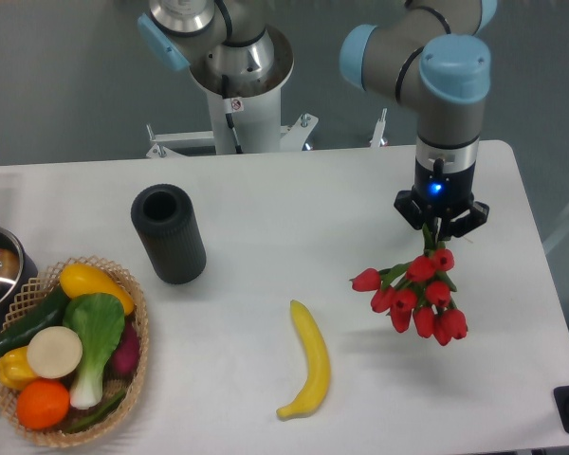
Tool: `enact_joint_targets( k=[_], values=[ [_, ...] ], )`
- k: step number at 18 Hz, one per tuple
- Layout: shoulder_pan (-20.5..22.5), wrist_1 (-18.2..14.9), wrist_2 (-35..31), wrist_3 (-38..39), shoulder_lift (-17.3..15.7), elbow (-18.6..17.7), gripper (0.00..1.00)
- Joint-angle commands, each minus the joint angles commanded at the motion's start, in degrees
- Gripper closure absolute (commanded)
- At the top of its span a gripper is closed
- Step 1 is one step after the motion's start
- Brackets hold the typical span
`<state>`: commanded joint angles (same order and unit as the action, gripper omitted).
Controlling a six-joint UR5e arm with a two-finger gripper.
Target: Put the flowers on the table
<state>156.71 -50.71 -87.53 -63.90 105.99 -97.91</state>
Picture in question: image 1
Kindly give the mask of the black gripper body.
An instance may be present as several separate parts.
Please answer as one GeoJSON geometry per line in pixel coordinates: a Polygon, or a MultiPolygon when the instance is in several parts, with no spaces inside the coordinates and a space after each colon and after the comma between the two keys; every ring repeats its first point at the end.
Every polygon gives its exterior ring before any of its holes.
{"type": "Polygon", "coordinates": [[[454,220],[470,213],[478,144],[443,149],[417,144],[412,201],[420,223],[454,220]]]}

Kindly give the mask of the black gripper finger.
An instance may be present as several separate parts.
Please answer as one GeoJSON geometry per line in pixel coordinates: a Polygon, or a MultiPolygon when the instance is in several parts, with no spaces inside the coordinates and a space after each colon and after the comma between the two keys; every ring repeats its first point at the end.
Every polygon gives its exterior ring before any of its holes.
{"type": "Polygon", "coordinates": [[[449,236],[461,238],[474,229],[483,226],[488,219],[489,205],[474,200],[467,213],[450,222],[449,236]]]}
{"type": "Polygon", "coordinates": [[[431,207],[415,190],[399,191],[394,207],[413,229],[431,228],[431,207]]]}

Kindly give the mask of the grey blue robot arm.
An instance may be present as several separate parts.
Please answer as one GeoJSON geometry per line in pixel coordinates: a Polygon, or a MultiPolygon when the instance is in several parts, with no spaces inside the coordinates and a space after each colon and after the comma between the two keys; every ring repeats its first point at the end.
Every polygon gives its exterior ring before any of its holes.
{"type": "MultiPolygon", "coordinates": [[[[340,73],[417,114],[413,186],[395,208],[436,241],[482,226],[489,208],[472,182],[490,88],[491,57],[478,38],[493,1],[409,1],[395,26],[355,27],[340,73]]],[[[285,36],[261,1],[153,1],[138,31],[173,71],[189,70],[205,91],[216,151],[280,152],[280,91],[293,68],[285,36]]]]}

